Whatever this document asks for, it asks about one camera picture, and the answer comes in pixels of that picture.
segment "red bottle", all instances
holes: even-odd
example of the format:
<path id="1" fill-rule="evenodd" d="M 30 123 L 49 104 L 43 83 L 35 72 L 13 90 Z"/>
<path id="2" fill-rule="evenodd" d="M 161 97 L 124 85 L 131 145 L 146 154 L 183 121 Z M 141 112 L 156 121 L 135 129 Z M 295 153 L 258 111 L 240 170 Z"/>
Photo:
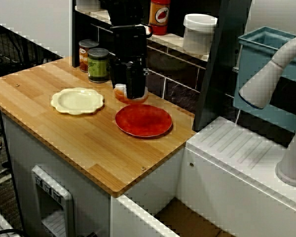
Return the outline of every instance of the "red bottle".
<path id="1" fill-rule="evenodd" d="M 153 34 L 163 36 L 167 34 L 170 0 L 151 0 L 149 25 Z"/>

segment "blue bin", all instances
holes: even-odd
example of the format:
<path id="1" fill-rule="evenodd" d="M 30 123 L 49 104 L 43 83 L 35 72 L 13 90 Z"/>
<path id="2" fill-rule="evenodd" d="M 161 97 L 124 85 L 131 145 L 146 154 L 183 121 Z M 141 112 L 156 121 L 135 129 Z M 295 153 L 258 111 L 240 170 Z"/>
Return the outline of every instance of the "blue bin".
<path id="1" fill-rule="evenodd" d="M 295 37 L 296 35 L 270 27 L 262 27 L 239 37 L 239 42 L 242 44 L 242 52 L 233 102 L 234 107 L 291 132 L 296 132 L 296 115 L 270 104 L 263 110 L 254 109 L 240 98 L 239 90 L 272 59 L 280 47 Z M 282 76 L 296 81 L 296 58 L 286 67 Z"/>

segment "green label jar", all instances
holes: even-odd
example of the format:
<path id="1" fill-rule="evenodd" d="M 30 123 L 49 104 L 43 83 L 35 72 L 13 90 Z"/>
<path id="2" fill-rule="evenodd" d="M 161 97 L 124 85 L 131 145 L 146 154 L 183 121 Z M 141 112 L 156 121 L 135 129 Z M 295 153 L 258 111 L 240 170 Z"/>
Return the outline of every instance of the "green label jar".
<path id="1" fill-rule="evenodd" d="M 109 51 L 104 48 L 92 48 L 88 51 L 89 80 L 103 83 L 109 80 Z"/>

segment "white lid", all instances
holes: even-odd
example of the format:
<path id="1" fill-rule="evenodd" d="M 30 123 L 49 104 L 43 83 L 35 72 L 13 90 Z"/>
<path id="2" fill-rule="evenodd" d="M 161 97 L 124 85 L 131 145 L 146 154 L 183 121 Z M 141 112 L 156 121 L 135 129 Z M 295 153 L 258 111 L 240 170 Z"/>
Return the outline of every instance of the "white lid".
<path id="1" fill-rule="evenodd" d="M 216 27 L 217 18 L 204 14 L 188 14 L 184 18 L 183 25 L 190 30 L 205 33 L 213 33 Z"/>

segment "wooden countertop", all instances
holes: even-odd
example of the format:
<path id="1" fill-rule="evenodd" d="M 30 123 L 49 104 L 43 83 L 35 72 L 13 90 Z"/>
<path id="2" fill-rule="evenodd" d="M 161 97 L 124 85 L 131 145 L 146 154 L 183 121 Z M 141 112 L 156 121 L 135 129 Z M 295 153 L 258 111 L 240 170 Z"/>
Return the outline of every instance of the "wooden countertop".
<path id="1" fill-rule="evenodd" d="M 98 91 L 104 107 L 73 116 L 50 105 L 53 94 L 75 87 Z M 115 99 L 110 81 L 90 82 L 86 73 L 71 66 L 71 57 L 0 78 L 0 110 L 114 197 L 159 167 L 195 134 L 192 113 L 151 93 L 145 104 L 171 115 L 173 128 L 168 134 L 139 139 L 122 132 L 115 115 L 127 105 Z"/>

